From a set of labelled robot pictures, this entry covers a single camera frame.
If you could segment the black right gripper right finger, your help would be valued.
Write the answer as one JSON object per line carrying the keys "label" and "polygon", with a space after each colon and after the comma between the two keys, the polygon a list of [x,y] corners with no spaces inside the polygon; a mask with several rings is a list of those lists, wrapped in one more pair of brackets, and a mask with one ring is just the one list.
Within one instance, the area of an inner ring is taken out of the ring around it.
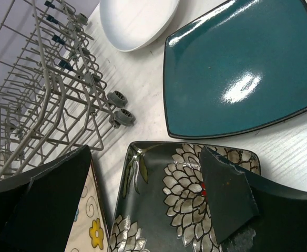
{"label": "black right gripper right finger", "polygon": [[200,164],[221,251],[307,251],[307,192],[273,182],[208,147]]}

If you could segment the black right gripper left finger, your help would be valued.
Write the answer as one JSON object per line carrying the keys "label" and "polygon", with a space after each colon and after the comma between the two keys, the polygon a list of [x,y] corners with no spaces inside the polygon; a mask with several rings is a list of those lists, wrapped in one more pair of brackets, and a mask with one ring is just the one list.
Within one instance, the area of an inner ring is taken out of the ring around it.
{"label": "black right gripper left finger", "polygon": [[0,181],[0,251],[64,251],[86,182],[83,145]]}

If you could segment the teal square plate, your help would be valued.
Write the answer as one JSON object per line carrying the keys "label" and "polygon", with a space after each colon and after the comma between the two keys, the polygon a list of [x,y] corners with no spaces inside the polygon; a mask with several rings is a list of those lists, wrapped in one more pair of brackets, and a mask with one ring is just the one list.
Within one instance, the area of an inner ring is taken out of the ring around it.
{"label": "teal square plate", "polygon": [[307,111],[306,1],[225,1],[167,37],[168,135],[213,139]]}

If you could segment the white oval plate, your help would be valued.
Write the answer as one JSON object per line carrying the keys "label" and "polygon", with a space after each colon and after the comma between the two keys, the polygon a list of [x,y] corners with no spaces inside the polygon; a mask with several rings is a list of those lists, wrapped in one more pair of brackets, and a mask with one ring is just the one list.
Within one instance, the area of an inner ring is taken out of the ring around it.
{"label": "white oval plate", "polygon": [[151,44],[171,23],[179,6],[172,0],[100,1],[100,22],[108,41],[130,52]]}

